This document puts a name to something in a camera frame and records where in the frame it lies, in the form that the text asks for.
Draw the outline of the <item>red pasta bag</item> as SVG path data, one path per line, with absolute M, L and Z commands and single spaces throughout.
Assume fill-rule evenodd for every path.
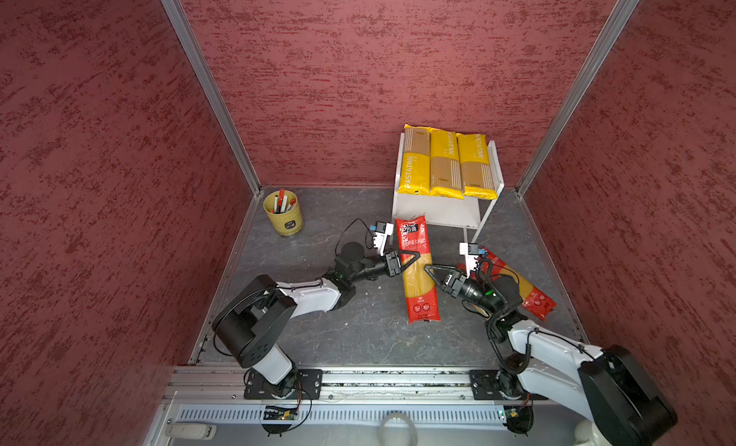
M 402 275 L 408 322 L 441 321 L 436 285 L 424 270 L 425 265 L 432 264 L 426 218 L 397 219 L 396 229 L 399 249 L 421 254 L 412 269 Z
M 477 268 L 471 272 L 470 277 L 479 280 L 478 273 L 483 273 L 490 279 L 500 279 L 502 275 L 510 275 L 515 283 L 519 285 L 522 307 L 541 321 L 545 321 L 547 316 L 556 308 L 557 303 L 512 269 L 500 257 L 483 246 L 479 246 L 479 248 L 481 249 L 481 258 L 479 258 Z

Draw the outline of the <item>yellow pasta bag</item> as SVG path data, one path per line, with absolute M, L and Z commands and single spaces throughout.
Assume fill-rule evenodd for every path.
M 430 194 L 463 200 L 459 153 L 454 132 L 431 128 Z
M 399 193 L 429 196 L 430 145 L 431 136 L 428 129 L 404 126 Z
M 496 200 L 498 193 L 492 176 L 488 144 L 485 135 L 455 135 L 465 197 Z

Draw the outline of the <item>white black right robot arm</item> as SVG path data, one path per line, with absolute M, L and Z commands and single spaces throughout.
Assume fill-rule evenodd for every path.
M 498 378 L 509 397 L 537 394 L 584 417 L 581 428 L 607 445 L 652 445 L 678 424 L 675 409 L 634 355 L 622 346 L 601 348 L 549 331 L 519 308 L 513 275 L 470 277 L 452 266 L 427 265 L 444 293 L 487 313 L 487 338 L 498 354 Z

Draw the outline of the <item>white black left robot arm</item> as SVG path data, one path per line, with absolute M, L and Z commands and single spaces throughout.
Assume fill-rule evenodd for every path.
M 316 280 L 284 283 L 259 275 L 213 319 L 213 346 L 244 369 L 260 374 L 277 392 L 288 396 L 297 386 L 293 360 L 277 341 L 291 319 L 344 307 L 355 296 L 356 283 L 380 276 L 400 276 L 421 254 L 391 250 L 368 256 L 357 242 L 344 245 L 335 265 Z

